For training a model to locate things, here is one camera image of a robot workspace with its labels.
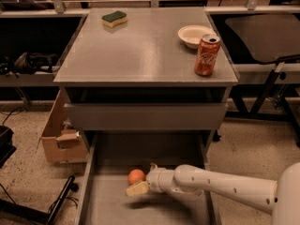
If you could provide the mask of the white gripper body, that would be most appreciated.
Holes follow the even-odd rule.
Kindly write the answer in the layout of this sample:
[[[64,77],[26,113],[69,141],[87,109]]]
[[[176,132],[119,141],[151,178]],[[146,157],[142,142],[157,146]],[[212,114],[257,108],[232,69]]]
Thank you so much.
[[[157,193],[174,192],[177,183],[174,179],[174,170],[153,167],[146,175],[146,183],[150,190]]]

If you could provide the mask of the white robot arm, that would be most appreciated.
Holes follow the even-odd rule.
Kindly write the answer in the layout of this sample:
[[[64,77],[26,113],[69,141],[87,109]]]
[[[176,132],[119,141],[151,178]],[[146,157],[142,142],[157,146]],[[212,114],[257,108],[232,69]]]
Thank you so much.
[[[260,210],[271,225],[300,225],[300,164],[288,167],[278,180],[211,172],[191,165],[173,170],[153,163],[149,173],[130,185],[126,194],[168,193],[181,203],[195,203],[205,192]]]

